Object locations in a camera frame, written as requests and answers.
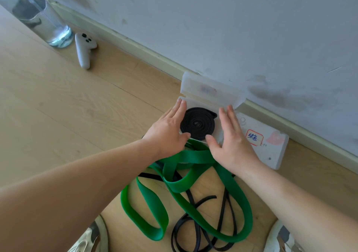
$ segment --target water bottle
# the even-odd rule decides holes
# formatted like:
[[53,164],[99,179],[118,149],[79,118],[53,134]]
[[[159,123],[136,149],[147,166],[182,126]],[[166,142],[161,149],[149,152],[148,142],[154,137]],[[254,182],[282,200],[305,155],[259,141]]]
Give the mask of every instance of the water bottle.
[[50,46],[64,48],[72,42],[71,28],[47,0],[0,0],[0,4]]

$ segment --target shoe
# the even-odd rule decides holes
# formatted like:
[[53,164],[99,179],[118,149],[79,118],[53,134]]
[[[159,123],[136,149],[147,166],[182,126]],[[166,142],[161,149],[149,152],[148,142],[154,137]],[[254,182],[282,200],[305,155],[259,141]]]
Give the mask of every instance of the shoe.
[[99,215],[68,252],[108,252],[108,233]]
[[278,220],[267,237],[263,252],[305,252],[283,223]]

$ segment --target white game controller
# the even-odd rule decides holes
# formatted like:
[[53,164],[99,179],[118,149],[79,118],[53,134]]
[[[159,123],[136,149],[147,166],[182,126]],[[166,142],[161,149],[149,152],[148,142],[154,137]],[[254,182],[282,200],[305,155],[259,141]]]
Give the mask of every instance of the white game controller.
[[86,33],[76,33],[74,38],[79,64],[83,69],[89,69],[91,49],[95,49],[97,43]]

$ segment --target green resistance band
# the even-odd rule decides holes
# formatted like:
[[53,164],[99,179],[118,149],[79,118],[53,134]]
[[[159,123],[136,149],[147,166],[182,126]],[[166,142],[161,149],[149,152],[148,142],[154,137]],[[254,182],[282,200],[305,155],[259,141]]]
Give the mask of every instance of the green resistance band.
[[[251,207],[244,192],[237,185],[236,181],[231,176],[231,173],[214,160],[209,148],[206,145],[199,141],[189,139],[186,143],[186,147],[191,150],[183,150],[169,158],[159,160],[160,163],[164,164],[164,167],[160,166],[160,163],[155,162],[151,164],[149,168],[154,169],[158,173],[177,203],[205,231],[228,243],[235,243],[244,240],[252,229]],[[180,194],[181,192],[187,191],[210,167],[213,167],[216,170],[225,188],[239,204],[244,214],[244,226],[239,233],[233,236],[225,235],[213,228],[203,218],[195,206],[190,204]],[[188,168],[190,168],[190,170],[186,176],[178,181],[173,181],[173,176],[176,170]],[[169,224],[168,213],[159,197],[152,190],[144,186],[139,181],[138,177],[136,180],[150,211],[159,224],[159,228],[150,225],[132,208],[128,200],[128,186],[126,186],[121,193],[122,207],[129,218],[137,225],[145,236],[153,241],[159,241],[163,238],[165,230]]]

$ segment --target black resistance band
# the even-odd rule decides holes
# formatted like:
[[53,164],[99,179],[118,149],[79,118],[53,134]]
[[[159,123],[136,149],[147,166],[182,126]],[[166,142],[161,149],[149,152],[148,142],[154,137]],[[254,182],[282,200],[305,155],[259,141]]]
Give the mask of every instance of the black resistance band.
[[208,109],[195,107],[186,110],[180,124],[182,133],[190,132],[191,138],[202,141],[205,135],[212,135],[215,129],[214,119],[218,115]]
[[[164,164],[159,162],[159,161],[157,161],[156,164],[159,165],[161,168],[164,167]],[[159,180],[161,182],[163,181],[163,179],[159,175],[150,174],[150,173],[140,173],[139,177],[145,177],[145,178],[148,178],[148,179]],[[182,179],[181,175],[178,173],[178,171],[175,170],[173,181],[178,181],[178,180],[181,180],[181,179]],[[195,208],[198,208],[201,204],[203,204],[204,202],[206,202],[206,201],[208,201],[210,199],[217,198],[217,196],[207,196],[207,197],[204,197],[203,199],[199,200],[197,203],[195,203],[193,195],[191,194],[190,189],[186,190],[186,194],[188,196],[190,204],[193,205]],[[221,227],[222,227],[226,201],[229,203],[230,210],[231,210],[232,222],[233,222],[233,225],[234,225],[233,235],[236,235],[237,234],[237,225],[236,225],[235,213],[234,213],[234,209],[233,209],[233,207],[231,205],[229,192],[227,191],[226,188],[224,190],[224,195],[223,195],[223,200],[222,200],[222,204],[221,204],[221,211],[220,211],[220,217],[219,217],[217,230],[220,231]],[[208,252],[211,249],[215,249],[216,251],[227,251],[234,245],[234,243],[227,243],[223,247],[215,247],[215,244],[216,244],[216,242],[218,240],[217,237],[214,237],[212,240],[210,240],[210,238],[208,236],[208,233],[201,226],[199,226],[199,224],[197,222],[194,221],[195,235],[196,235],[195,248],[194,248],[193,251],[184,250],[179,245],[177,237],[178,237],[178,232],[179,232],[180,227],[184,223],[186,223],[186,222],[188,222],[190,220],[193,220],[193,219],[186,213],[175,224],[175,226],[173,228],[173,231],[172,231],[172,237],[171,237],[171,245],[172,245],[173,252],[177,252],[175,247],[174,247],[174,242],[175,242],[179,252]],[[201,242],[200,230],[203,232],[203,235],[204,235],[206,241],[208,242],[208,245],[205,246],[203,249],[199,250],[200,242]]]

